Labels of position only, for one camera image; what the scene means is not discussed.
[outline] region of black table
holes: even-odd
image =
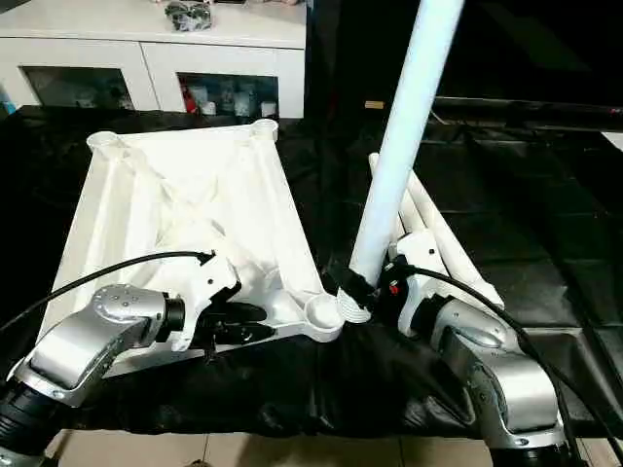
[[[23,108],[0,124],[4,311],[52,286],[90,162],[86,137],[230,125],[160,112]],[[278,150],[325,287],[346,264],[383,125],[282,123]],[[596,132],[432,126],[417,172],[468,254],[548,360],[623,435],[623,155]],[[41,316],[0,341],[3,370]],[[601,433],[568,391],[579,435]],[[425,342],[377,321],[334,342],[304,337],[107,380],[78,428],[478,436],[458,382]]]

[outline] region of glass cabinet door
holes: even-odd
[[[0,38],[0,83],[17,108],[159,108],[137,42]]]
[[[21,71],[41,105],[134,109],[119,69],[22,66]]]
[[[305,51],[141,44],[162,110],[303,117]]]
[[[278,117],[274,76],[177,73],[186,112],[250,119]]]

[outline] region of small object on cabinet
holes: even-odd
[[[171,2],[165,8],[166,17],[170,19],[176,31],[191,32],[208,29],[212,25],[212,12],[207,3]]]

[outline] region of white plastic pipe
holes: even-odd
[[[395,228],[428,114],[455,35],[464,0],[421,0],[409,49],[402,66],[379,168],[363,210],[350,268],[376,285],[385,251]],[[340,313],[347,321],[362,323],[370,313],[343,290],[338,292]]]

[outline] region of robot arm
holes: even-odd
[[[82,406],[126,350],[169,341],[172,350],[183,351],[198,328],[208,335],[210,347],[219,339],[240,344],[264,339],[271,329],[253,323],[265,316],[249,310],[250,305],[241,310],[246,316],[242,321],[249,324],[223,316],[222,304],[239,286],[229,262],[216,256],[202,266],[183,298],[131,285],[96,291],[85,308],[67,316],[37,342],[3,388],[0,465],[41,465],[44,449],[70,410]]]
[[[437,314],[431,345],[467,388],[494,459],[564,444],[552,381],[505,323],[453,299]]]

